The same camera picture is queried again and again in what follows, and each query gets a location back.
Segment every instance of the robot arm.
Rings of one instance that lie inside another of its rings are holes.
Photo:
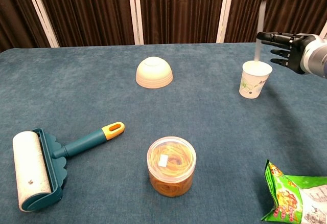
[[[284,50],[271,50],[284,59],[271,62],[286,66],[298,74],[312,73],[327,78],[327,40],[314,34],[289,34],[258,32],[263,44]]]

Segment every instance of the white paper cup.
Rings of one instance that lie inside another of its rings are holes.
[[[248,99],[259,96],[266,83],[272,67],[261,61],[248,61],[243,64],[243,73],[240,84],[240,94]]]

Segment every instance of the teal handle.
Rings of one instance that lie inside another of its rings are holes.
[[[74,156],[78,153],[86,151],[92,147],[100,145],[107,141],[105,134],[102,129],[98,129],[68,145],[61,147],[52,153],[53,159],[58,159],[62,156]]]

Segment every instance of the snack bag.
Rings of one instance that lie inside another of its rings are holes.
[[[327,224],[327,177],[285,175],[268,160],[265,178],[274,207],[262,220]]]

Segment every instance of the brown curtain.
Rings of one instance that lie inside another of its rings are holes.
[[[43,0],[61,47],[134,44],[129,0]]]
[[[145,44],[216,42],[222,0],[141,0]]]
[[[232,0],[225,42],[255,41],[264,0]],[[264,31],[320,34],[327,20],[327,0],[266,0]]]
[[[0,2],[0,52],[50,46],[31,0]]]

